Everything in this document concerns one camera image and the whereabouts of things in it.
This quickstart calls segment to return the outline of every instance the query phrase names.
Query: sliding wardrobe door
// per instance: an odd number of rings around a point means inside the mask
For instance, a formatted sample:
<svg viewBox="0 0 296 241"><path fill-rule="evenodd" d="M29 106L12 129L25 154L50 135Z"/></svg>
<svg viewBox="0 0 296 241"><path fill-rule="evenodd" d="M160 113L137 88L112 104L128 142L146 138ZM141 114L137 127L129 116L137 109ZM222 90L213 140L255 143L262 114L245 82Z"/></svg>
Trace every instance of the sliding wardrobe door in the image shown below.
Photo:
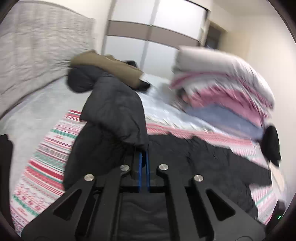
<svg viewBox="0 0 296 241"><path fill-rule="evenodd" d="M116 0L112 21L150 24L155 0Z"/></svg>
<svg viewBox="0 0 296 241"><path fill-rule="evenodd" d="M134 60L140 65L144 50L145 41L118 36L107 36L104 54L111 54L114 58Z"/></svg>
<svg viewBox="0 0 296 241"><path fill-rule="evenodd" d="M154 26L166 28L199 40L206 10L185 0L160 0Z"/></svg>
<svg viewBox="0 0 296 241"><path fill-rule="evenodd" d="M171 79L177 51L176 48L170 46L149 42L143 71L147 74Z"/></svg>

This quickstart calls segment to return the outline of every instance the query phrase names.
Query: folded blanket stack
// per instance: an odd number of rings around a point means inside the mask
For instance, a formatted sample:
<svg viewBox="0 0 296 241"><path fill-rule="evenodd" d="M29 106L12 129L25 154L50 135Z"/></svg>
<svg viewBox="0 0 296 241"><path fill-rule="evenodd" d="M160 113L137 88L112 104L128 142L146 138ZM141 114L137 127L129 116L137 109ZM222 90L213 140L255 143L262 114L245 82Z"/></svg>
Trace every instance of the folded blanket stack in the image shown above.
<svg viewBox="0 0 296 241"><path fill-rule="evenodd" d="M181 46L174 79L182 109L230 134L260 139L273 93L243 59L218 50Z"/></svg>

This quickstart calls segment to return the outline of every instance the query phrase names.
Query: black fabric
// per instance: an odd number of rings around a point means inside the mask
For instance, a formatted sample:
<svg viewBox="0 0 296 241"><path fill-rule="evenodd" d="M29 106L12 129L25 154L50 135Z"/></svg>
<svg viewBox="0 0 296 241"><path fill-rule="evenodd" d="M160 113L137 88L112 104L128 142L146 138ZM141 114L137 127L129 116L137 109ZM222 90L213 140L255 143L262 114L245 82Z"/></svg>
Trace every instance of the black fabric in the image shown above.
<svg viewBox="0 0 296 241"><path fill-rule="evenodd" d="M272 184L269 170L235 155L230 149L212 146L197 137L149 136L148 153L149 161L156 162L155 166L166 163L176 167L185 185L194 175L201 174L253 218L257 218L258 211L249 185Z"/></svg>
<svg viewBox="0 0 296 241"><path fill-rule="evenodd" d="M131 148L148 148L141 99L112 75L105 73L97 80L80 119L87 123L77 136L65 167L66 190L88 173L103 175L123 164L125 153Z"/></svg>
<svg viewBox="0 0 296 241"><path fill-rule="evenodd" d="M92 90L97 80L104 76L112 75L97 66L74 65L71 66L68 72L67 84L74 92L83 93ZM140 85L132 89L135 91L146 91L149 87L149 83L140 80Z"/></svg>
<svg viewBox="0 0 296 241"><path fill-rule="evenodd" d="M279 166L281 155L279 152L279 137L274 126L269 126L261 141L261 151L263 155L274 165Z"/></svg>
<svg viewBox="0 0 296 241"><path fill-rule="evenodd" d="M118 241L171 240L164 193L123 193Z"/></svg>
<svg viewBox="0 0 296 241"><path fill-rule="evenodd" d="M257 218L258 211L249 184L271 185L269 170L235 155L230 149L212 146L197 137L180 139L172 134L149 136L148 154L150 167L162 163L169 168L174 166L184 185L188 185L194 175L203 175L205 181L253 218ZM168 204L164 193L124 193L118 240L173 240L170 237ZM203 225L203 217L197 222Z"/></svg>
<svg viewBox="0 0 296 241"><path fill-rule="evenodd" d="M7 135L0 136L0 212L14 228L9 208L9 171L13 145Z"/></svg>
<svg viewBox="0 0 296 241"><path fill-rule="evenodd" d="M128 65L131 65L131 66L134 66L134 67L138 67L138 65L137 65L137 63L135 62L135 61L133 61L133 60L126 60L126 61L124 61L126 64L128 64Z"/></svg>

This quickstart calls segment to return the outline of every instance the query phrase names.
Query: ceiling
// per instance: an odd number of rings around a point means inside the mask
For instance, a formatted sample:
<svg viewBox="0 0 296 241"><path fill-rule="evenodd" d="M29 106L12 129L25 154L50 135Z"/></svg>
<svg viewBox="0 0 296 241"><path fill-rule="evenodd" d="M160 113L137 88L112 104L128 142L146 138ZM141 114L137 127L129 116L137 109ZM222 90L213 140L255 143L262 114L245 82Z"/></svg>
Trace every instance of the ceiling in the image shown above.
<svg viewBox="0 0 296 241"><path fill-rule="evenodd" d="M276 14L267 0L214 0L214 3L236 16Z"/></svg>

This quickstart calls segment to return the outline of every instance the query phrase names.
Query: folded blue blanket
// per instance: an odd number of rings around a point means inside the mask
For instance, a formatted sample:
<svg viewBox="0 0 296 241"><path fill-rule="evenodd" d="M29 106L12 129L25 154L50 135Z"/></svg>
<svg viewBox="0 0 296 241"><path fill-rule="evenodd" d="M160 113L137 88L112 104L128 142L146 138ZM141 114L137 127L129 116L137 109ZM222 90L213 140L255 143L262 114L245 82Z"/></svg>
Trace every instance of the folded blue blanket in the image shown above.
<svg viewBox="0 0 296 241"><path fill-rule="evenodd" d="M255 126L250 121L220 105L213 104L200 108L187 106L184 111L187 114L196 116L231 135L252 140L262 139L262 128Z"/></svg>

